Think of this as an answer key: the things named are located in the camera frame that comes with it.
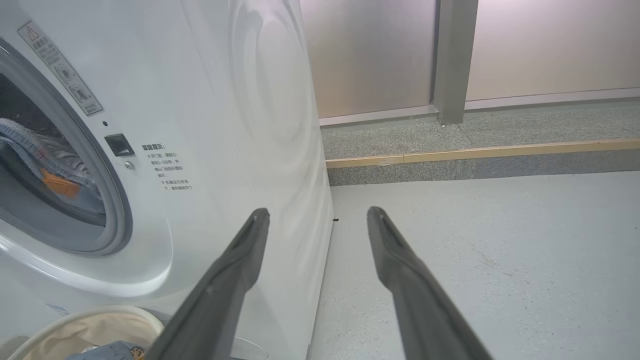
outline orange tag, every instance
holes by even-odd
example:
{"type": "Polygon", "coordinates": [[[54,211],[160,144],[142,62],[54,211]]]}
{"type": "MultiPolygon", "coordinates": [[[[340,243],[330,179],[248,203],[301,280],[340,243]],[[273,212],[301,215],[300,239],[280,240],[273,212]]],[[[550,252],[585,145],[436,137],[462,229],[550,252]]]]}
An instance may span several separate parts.
{"type": "Polygon", "coordinates": [[[42,175],[44,175],[42,182],[45,183],[52,192],[66,197],[76,197],[78,190],[80,190],[80,185],[56,176],[43,168],[41,168],[40,171],[42,171],[42,175]]]}

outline gray floor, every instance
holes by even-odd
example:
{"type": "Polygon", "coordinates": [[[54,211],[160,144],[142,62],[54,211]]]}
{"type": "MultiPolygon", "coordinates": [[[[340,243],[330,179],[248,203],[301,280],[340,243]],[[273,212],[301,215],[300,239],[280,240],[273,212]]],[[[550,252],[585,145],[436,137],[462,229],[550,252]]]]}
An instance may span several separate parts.
{"type": "Polygon", "coordinates": [[[435,117],[322,129],[327,159],[640,136],[640,102],[468,113],[442,127],[435,117]]]}
{"type": "MultiPolygon", "coordinates": [[[[445,127],[431,117],[323,129],[327,159],[637,137],[640,102],[468,113],[464,123],[445,127]]],[[[624,170],[640,170],[640,151],[332,168],[328,173],[330,184],[340,186],[624,170]]]]}
{"type": "Polygon", "coordinates": [[[309,360],[403,359],[365,214],[386,209],[497,360],[640,352],[640,172],[332,188],[309,360]]]}

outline washing machine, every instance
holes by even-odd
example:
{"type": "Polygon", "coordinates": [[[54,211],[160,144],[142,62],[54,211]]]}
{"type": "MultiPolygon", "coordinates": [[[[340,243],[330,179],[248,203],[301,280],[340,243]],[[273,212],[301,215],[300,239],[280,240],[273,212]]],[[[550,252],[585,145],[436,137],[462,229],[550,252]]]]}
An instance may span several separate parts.
{"type": "Polygon", "coordinates": [[[297,1],[6,0],[0,47],[0,276],[30,299],[15,303],[167,321],[264,207],[232,357],[304,359],[333,209],[297,1]]]}

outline vertical metal post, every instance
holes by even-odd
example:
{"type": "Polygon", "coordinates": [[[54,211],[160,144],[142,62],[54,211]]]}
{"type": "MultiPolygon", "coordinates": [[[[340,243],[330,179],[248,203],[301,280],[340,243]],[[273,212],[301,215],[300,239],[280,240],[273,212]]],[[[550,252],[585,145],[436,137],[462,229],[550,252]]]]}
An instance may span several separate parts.
{"type": "Polygon", "coordinates": [[[433,105],[441,124],[462,122],[478,0],[439,0],[433,105]]]}

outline wall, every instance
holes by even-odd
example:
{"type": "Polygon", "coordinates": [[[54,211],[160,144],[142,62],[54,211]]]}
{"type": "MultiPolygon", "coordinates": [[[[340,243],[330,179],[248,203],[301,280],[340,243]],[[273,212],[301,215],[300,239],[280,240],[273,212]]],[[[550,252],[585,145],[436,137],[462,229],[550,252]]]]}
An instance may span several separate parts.
{"type": "Polygon", "coordinates": [[[321,118],[428,105],[435,0],[301,0],[321,118]]]}
{"type": "Polygon", "coordinates": [[[638,0],[479,0],[467,100],[640,87],[638,19],[638,0]]]}

